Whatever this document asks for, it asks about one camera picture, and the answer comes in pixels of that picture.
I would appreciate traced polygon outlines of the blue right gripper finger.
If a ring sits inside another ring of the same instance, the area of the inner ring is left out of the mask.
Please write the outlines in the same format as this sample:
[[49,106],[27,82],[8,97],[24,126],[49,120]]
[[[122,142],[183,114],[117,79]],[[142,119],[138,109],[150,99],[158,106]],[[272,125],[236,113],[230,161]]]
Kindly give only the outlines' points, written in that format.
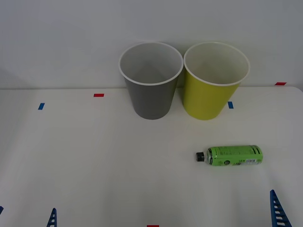
[[272,227],[292,227],[274,190],[270,191],[270,211]]

